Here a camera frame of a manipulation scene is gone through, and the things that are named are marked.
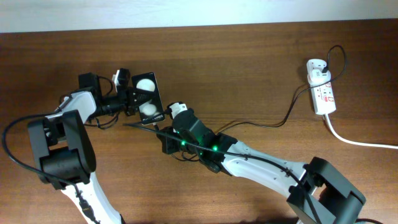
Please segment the white power strip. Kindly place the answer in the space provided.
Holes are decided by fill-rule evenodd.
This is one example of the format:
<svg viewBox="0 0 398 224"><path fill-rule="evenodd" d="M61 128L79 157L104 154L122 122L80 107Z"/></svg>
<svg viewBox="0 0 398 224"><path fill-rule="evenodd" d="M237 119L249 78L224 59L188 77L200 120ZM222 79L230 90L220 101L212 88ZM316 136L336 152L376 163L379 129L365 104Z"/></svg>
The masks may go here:
<svg viewBox="0 0 398 224"><path fill-rule="evenodd" d="M315 114L325 115L336 110L335 97L330 81L310 87Z"/></svg>

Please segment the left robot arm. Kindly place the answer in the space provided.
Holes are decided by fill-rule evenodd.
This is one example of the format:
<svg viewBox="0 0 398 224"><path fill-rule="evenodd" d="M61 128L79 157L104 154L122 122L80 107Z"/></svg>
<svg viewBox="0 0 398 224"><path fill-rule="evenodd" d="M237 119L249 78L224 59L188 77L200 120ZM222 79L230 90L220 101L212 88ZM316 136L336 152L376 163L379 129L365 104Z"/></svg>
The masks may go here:
<svg viewBox="0 0 398 224"><path fill-rule="evenodd" d="M96 177L96 156L85 123L99 116L138 113L141 121L162 109L154 73L131 76L120 68L109 81L115 95L103 95L100 76L79 75L79 87L65 97L54 114L28 124L39 178L66 195L87 223L124 223L106 198Z"/></svg>

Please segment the white USB charger plug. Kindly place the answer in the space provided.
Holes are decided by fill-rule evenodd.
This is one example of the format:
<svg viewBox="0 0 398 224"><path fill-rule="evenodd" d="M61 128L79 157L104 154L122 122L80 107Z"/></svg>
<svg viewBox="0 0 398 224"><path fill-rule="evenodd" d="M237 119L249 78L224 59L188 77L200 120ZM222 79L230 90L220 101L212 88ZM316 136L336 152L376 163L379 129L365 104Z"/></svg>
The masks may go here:
<svg viewBox="0 0 398 224"><path fill-rule="evenodd" d="M321 85L331 80L331 73L324 72L326 62L322 59L310 59L307 64L307 80L310 86Z"/></svg>

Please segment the black Samsung smartphone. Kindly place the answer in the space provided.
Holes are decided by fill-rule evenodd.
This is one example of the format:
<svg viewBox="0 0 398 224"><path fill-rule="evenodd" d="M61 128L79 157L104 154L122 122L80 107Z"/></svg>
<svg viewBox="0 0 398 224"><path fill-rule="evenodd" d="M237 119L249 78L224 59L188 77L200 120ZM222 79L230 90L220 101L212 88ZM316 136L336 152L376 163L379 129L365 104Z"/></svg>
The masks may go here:
<svg viewBox="0 0 398 224"><path fill-rule="evenodd" d="M143 125L163 121L165 116L155 73L143 73L132 77L134 105Z"/></svg>

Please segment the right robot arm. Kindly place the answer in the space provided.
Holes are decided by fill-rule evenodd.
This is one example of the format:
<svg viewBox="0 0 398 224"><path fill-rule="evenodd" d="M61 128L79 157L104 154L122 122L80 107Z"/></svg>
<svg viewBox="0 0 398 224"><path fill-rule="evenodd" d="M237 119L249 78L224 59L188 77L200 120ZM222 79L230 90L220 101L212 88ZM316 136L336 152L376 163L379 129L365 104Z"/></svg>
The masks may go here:
<svg viewBox="0 0 398 224"><path fill-rule="evenodd" d="M299 223L354 223L365 196L328 161L310 163L279 159L259 152L242 141L207 128L185 104L165 110L171 126L158 138L165 154L194 154L214 173L225 173L261 184L286 198Z"/></svg>

